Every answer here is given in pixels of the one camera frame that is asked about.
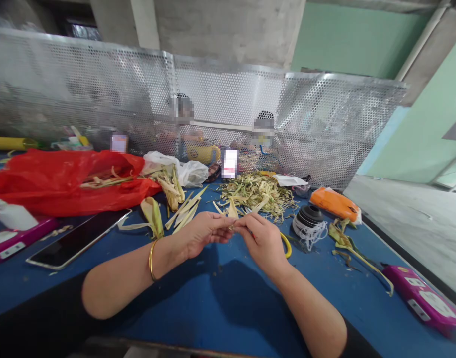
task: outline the plastic bag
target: plastic bag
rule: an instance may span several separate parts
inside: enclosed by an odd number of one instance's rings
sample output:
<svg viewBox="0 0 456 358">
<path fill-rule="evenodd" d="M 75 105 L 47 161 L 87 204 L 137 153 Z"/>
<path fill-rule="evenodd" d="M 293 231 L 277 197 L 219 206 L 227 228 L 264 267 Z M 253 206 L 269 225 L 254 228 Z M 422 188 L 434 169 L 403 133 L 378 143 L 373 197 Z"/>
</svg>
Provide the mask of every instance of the plastic bag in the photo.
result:
<svg viewBox="0 0 456 358">
<path fill-rule="evenodd" d="M 198 161 L 183 164 L 178 175 L 178 182 L 184 187 L 202 187 L 206 179 L 208 179 L 208 167 Z"/>
<path fill-rule="evenodd" d="M 311 203 L 342 219 L 349 218 L 354 224 L 362 224 L 361 209 L 352 200 L 331 188 L 320 187 L 311 195 Z"/>
<path fill-rule="evenodd" d="M 90 175 L 117 168 L 121 177 L 136 177 L 144 160 L 131 154 L 94 151 L 43 152 L 31 149 L 12 158 L 0 171 L 0 198 L 30 212 L 55 217 L 121 210 L 161 191 L 152 179 L 134 179 L 100 189 L 82 189 Z"/>
<path fill-rule="evenodd" d="M 144 155 L 144 168 L 142 169 L 143 174 L 151 174 L 162 169 L 162 166 L 169 166 L 175 164 L 177 168 L 178 176 L 180 176 L 180 161 L 173 156 L 166 156 L 161 152 L 147 152 Z"/>
<path fill-rule="evenodd" d="M 178 182 L 184 187 L 202 187 L 202 183 L 208 178 L 208 167 L 198 161 L 180 163 L 173 156 L 167 156 L 160 152 L 148 152 L 144 155 L 144 168 L 142 173 L 150 174 L 162 169 L 162 166 L 175 164 L 178 173 Z"/>
</svg>

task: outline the black sleeve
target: black sleeve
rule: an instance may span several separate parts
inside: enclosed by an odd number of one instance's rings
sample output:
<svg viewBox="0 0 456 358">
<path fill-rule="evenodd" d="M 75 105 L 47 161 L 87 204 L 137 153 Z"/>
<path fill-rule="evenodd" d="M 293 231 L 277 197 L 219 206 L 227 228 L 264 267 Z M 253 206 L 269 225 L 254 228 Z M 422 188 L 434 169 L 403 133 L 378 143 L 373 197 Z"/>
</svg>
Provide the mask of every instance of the black sleeve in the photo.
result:
<svg viewBox="0 0 456 358">
<path fill-rule="evenodd" d="M 347 326 L 347 343 L 340 358 L 382 357 L 351 323 L 344 318 Z"/>
<path fill-rule="evenodd" d="M 91 317 L 82 304 L 87 272 L 76 276 L 0 315 L 0 357 L 65 357 L 84 341 L 112 327 L 113 319 Z M 347 321 L 342 358 L 380 357 Z"/>
</svg>

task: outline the green wall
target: green wall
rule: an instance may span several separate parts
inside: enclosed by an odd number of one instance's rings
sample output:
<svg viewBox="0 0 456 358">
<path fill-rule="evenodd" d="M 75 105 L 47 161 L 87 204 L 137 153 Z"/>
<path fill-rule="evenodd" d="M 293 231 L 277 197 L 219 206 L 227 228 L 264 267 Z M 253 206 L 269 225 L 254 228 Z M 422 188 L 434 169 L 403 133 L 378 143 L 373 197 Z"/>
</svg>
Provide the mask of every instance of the green wall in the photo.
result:
<svg viewBox="0 0 456 358">
<path fill-rule="evenodd" d="M 456 44 L 367 174 L 431 181 L 456 156 L 456 141 L 442 139 L 455 122 Z"/>
<path fill-rule="evenodd" d="M 291 69 L 395 78 L 429 16 L 306 3 Z"/>
</svg>

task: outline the concrete ceiling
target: concrete ceiling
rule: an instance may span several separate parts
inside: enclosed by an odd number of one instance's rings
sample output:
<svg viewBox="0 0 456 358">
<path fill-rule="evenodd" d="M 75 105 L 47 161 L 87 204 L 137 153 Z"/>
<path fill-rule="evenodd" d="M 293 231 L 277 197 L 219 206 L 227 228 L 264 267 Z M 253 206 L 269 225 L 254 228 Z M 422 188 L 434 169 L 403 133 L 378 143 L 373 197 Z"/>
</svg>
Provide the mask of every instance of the concrete ceiling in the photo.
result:
<svg viewBox="0 0 456 358">
<path fill-rule="evenodd" d="M 436 9 L 440 0 L 307 0 L 307 2 L 400 13 L 429 13 Z"/>
</svg>

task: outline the yellow scissors handle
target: yellow scissors handle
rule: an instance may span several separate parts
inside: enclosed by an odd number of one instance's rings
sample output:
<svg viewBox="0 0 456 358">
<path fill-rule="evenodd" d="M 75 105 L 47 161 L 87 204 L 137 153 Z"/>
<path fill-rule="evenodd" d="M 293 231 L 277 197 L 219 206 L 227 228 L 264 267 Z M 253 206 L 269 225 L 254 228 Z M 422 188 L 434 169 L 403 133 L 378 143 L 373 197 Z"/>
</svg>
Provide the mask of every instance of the yellow scissors handle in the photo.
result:
<svg viewBox="0 0 456 358">
<path fill-rule="evenodd" d="M 291 253 L 293 252 L 293 249 L 291 248 L 291 244 L 288 241 L 288 238 L 286 237 L 285 234 L 280 233 L 281 238 L 283 239 L 284 243 L 286 244 L 286 258 L 288 259 L 289 256 L 291 256 Z"/>
</svg>

